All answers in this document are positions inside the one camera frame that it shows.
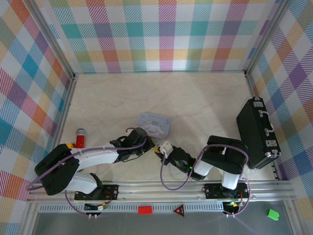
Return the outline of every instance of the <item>yellow object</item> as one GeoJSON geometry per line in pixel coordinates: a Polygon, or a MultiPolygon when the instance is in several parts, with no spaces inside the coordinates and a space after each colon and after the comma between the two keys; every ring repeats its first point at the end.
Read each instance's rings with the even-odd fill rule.
{"type": "Polygon", "coordinates": [[[73,148],[74,145],[73,145],[72,143],[67,143],[67,147],[68,147],[68,148],[73,148]]]}

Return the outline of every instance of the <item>red can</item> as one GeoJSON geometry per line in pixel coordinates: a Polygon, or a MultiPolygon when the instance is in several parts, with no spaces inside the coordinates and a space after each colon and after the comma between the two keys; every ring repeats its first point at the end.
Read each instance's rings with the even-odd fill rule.
{"type": "Polygon", "coordinates": [[[76,131],[76,148],[85,147],[85,135],[86,131],[83,128],[79,128],[76,131]]]}

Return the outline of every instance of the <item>gray floor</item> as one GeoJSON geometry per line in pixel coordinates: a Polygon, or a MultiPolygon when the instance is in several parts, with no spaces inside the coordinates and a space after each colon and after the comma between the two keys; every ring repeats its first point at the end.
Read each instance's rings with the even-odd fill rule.
{"type": "Polygon", "coordinates": [[[253,202],[236,218],[220,212],[138,215],[108,213],[88,220],[77,213],[40,213],[33,235],[291,235],[292,230],[284,203],[253,202]],[[278,221],[267,217],[269,209],[280,213],[278,221]]]}

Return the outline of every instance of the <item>red triangle sign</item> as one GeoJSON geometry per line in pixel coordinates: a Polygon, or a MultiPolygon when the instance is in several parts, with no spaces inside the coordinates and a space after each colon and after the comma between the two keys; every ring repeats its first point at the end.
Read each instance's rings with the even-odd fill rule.
{"type": "Polygon", "coordinates": [[[175,212],[176,214],[179,214],[185,218],[185,206],[184,206],[184,204],[181,204],[179,207],[177,207],[175,210],[173,210],[173,212],[175,212]]]}

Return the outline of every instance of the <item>red block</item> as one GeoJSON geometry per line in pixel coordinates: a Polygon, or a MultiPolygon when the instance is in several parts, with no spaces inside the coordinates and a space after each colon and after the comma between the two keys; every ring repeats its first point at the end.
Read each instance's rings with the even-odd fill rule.
{"type": "Polygon", "coordinates": [[[138,207],[138,214],[152,214],[152,207],[138,207]]]}

